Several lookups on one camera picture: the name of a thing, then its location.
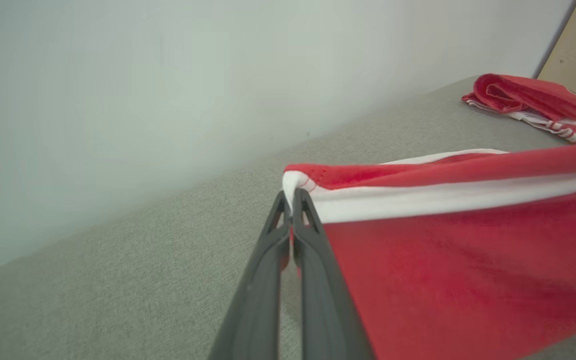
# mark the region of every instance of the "white stripe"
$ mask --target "white stripe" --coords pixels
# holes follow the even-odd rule
[[[291,207],[295,189],[307,180],[301,171],[284,173]],[[414,187],[317,186],[310,196],[322,223],[346,223],[505,207],[573,193],[576,173]]]
[[[427,164],[433,163],[441,159],[446,159],[450,157],[455,157],[457,155],[466,155],[466,154],[507,154],[507,151],[502,150],[494,150],[494,148],[471,148],[469,150],[460,150],[460,151],[448,151],[448,152],[440,152],[440,153],[431,153],[430,155],[424,155],[419,157],[411,157],[409,159],[402,159],[402,160],[395,160],[384,162],[384,165],[391,165],[391,164]]]
[[[393,165],[393,164],[427,164],[436,162],[441,159],[446,159],[449,157],[455,157],[457,155],[465,154],[507,154],[508,152],[502,150],[495,150],[494,148],[471,148],[469,150],[460,151],[448,151],[440,153],[431,153],[430,155],[423,155],[419,157],[410,157],[409,159],[401,159],[395,161],[384,162],[382,165]],[[308,175],[302,173],[301,171],[286,171],[283,173],[283,178],[281,180],[282,187],[284,190],[284,195],[290,209],[293,208],[293,198],[295,197],[295,189],[300,187],[306,189],[307,192],[313,191],[317,184]]]
[[[477,101],[474,101],[474,100],[466,100],[466,103],[468,105],[471,105],[472,107],[476,107],[476,108],[479,108],[482,110],[487,110],[490,112],[497,112],[492,107],[488,107],[487,105],[484,105],[484,104],[477,102]],[[506,114],[500,114],[500,115],[507,116],[507,117],[510,117],[512,119],[515,119],[515,120],[523,121],[524,123],[531,125],[533,128],[537,128],[540,130],[546,130],[549,133],[553,133],[555,135],[558,135],[558,136],[566,139],[567,141],[571,142],[572,144],[576,143],[576,132],[574,133],[574,135],[570,136],[570,134],[572,132],[574,132],[573,129],[570,129],[570,128],[562,129],[562,124],[576,125],[576,121],[570,120],[569,118],[568,119],[562,119],[558,122],[555,121],[554,124],[552,125],[552,128],[549,128],[547,126],[550,125],[551,123],[553,123],[553,121],[548,120],[547,118],[545,118],[539,114],[536,114],[534,112],[514,111],[514,112],[508,112]]]

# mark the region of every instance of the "stitching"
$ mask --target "stitching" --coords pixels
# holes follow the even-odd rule
[[[305,187],[306,184],[307,184],[308,182],[310,182],[310,180],[312,180],[308,175],[306,175],[306,177],[307,177],[306,182],[304,182],[304,183],[301,184],[301,185],[297,185],[298,188]]]
[[[315,187],[313,187],[312,189],[310,189],[308,191],[308,194],[310,194],[311,192],[313,192],[315,189],[317,189],[318,186],[320,186],[319,182],[322,180],[322,178],[324,177],[324,174],[326,173],[326,168],[321,169],[321,175],[319,176],[319,178],[317,179],[317,181],[315,181]]]
[[[313,181],[313,179],[309,177],[308,180],[306,180],[306,182],[304,182],[303,185],[300,186],[300,188],[303,189],[304,187],[306,187],[306,185],[308,185],[312,181]]]

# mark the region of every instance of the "gray upholstered surface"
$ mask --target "gray upholstered surface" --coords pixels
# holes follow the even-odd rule
[[[0,267],[0,360],[205,359],[286,164],[370,164],[469,148],[564,145],[462,104],[473,80]],[[281,357],[299,359],[292,264],[282,291]],[[531,358],[576,359],[576,336]]]

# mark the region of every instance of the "red fabric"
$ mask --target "red fabric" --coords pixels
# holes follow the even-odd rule
[[[576,120],[576,93],[544,80],[487,73],[477,78],[473,92],[461,99],[476,101],[499,114],[530,110],[555,122]],[[576,132],[576,125],[564,127]]]
[[[469,153],[425,164],[291,164],[326,189],[347,187],[418,187],[441,183],[482,182],[576,173],[576,146],[515,153]]]
[[[327,189],[572,174],[576,146],[286,170]],[[324,228],[381,360],[511,360],[576,333],[576,193]]]

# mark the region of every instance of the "red cloth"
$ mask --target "red cloth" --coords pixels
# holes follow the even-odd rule
[[[377,357],[510,360],[576,333],[576,191],[561,190],[576,186],[576,146],[420,161],[295,164],[284,175],[289,194],[287,178],[305,174],[298,186],[322,221],[333,222],[324,228]],[[552,196],[495,206],[523,186],[552,181]],[[360,213],[362,201],[387,198],[387,207],[428,212],[398,196],[422,191],[414,199],[432,202],[433,191],[445,189],[449,203],[453,187],[491,183],[500,192],[489,194],[493,202],[464,193],[478,209],[430,206],[428,214],[370,212],[373,219],[337,222],[344,211]]]
[[[485,110],[508,114],[576,144],[576,93],[554,82],[487,73],[475,80],[461,100]],[[517,112],[528,114],[518,116]],[[530,114],[544,121],[531,121]]]

